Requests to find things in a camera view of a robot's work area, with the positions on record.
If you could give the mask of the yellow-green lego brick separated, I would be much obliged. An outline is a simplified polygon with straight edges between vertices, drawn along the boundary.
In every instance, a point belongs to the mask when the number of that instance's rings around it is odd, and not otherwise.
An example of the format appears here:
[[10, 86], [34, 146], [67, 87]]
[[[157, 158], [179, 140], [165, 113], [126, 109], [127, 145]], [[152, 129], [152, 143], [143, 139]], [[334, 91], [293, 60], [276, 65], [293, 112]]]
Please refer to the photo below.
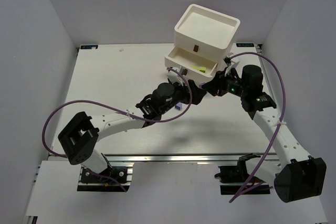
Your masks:
[[198, 71], [205, 73], [206, 72], [206, 67], [199, 67]]

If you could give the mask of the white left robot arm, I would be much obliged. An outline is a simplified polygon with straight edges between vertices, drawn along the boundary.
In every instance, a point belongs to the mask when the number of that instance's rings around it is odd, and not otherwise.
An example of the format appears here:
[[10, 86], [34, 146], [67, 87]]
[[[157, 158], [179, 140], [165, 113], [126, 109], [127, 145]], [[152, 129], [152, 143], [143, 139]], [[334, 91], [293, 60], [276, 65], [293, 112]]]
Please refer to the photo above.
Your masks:
[[100, 140], [153, 125], [178, 103], [197, 105], [205, 94], [206, 91], [193, 80], [189, 80], [187, 86], [170, 81], [161, 83], [125, 113], [88, 116], [86, 112], [78, 112], [59, 133], [58, 140], [71, 165], [81, 164], [87, 171], [108, 178], [112, 175], [112, 167], [95, 149]]

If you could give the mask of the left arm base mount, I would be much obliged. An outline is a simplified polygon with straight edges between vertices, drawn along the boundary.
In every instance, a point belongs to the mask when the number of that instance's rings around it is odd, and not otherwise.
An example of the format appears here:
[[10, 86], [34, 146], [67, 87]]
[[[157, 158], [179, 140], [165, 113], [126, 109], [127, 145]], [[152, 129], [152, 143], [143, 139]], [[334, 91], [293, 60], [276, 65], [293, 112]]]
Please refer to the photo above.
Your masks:
[[95, 173], [85, 166], [81, 167], [77, 191], [126, 193], [132, 179], [132, 167], [110, 163], [103, 172]]

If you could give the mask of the purple lego brick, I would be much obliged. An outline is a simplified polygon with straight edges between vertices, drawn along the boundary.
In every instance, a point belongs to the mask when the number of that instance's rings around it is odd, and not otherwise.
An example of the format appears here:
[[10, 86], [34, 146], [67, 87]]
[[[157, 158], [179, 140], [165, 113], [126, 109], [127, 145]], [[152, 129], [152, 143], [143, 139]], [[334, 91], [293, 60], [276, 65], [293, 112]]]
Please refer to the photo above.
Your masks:
[[181, 106], [180, 104], [177, 104], [177, 105], [175, 106], [175, 108], [176, 108], [177, 110], [181, 110], [181, 109], [182, 109], [182, 106]]

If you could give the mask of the white three-drawer cabinet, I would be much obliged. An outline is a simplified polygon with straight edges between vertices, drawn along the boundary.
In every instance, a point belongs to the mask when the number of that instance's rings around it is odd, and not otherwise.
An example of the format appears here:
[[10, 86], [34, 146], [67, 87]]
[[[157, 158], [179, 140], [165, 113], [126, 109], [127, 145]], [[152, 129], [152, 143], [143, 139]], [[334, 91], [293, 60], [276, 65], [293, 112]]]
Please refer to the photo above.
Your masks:
[[[215, 10], [191, 4], [174, 27], [174, 46], [165, 56], [167, 68], [183, 67], [186, 78], [195, 83], [211, 81], [225, 68], [240, 20]], [[190, 66], [206, 67], [202, 73]]]

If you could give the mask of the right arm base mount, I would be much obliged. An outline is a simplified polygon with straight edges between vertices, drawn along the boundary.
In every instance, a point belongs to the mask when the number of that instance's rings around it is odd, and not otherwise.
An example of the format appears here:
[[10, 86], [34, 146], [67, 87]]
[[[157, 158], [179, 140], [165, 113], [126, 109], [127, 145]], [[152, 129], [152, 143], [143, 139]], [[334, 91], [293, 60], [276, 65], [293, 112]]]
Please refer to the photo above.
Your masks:
[[[236, 165], [219, 166], [219, 173], [214, 175], [214, 178], [219, 179], [220, 194], [221, 195], [235, 195], [240, 186], [248, 178], [249, 174], [246, 169], [246, 161], [260, 158], [260, 155], [248, 154], [241, 156]], [[248, 189], [257, 185], [261, 180], [253, 177], [244, 189]], [[259, 187], [245, 193], [246, 195], [266, 195], [270, 194], [270, 187], [267, 185], [260, 185]]]

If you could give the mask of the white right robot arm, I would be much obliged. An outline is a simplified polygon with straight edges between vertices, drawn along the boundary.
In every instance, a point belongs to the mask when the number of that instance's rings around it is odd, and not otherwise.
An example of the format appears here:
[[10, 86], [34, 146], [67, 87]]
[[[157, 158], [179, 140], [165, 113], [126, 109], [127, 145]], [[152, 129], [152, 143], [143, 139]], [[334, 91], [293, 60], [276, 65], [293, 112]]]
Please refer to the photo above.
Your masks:
[[212, 96], [230, 93], [240, 97], [243, 109], [263, 131], [280, 161], [279, 165], [266, 162], [259, 165], [261, 157], [248, 154], [239, 158], [233, 174], [247, 181], [256, 177], [268, 183], [283, 202], [321, 195], [326, 163], [322, 158], [312, 157], [277, 118], [276, 104], [263, 91], [262, 82], [261, 68], [246, 65], [240, 77], [235, 69], [230, 73], [218, 71], [212, 81], [202, 85]]

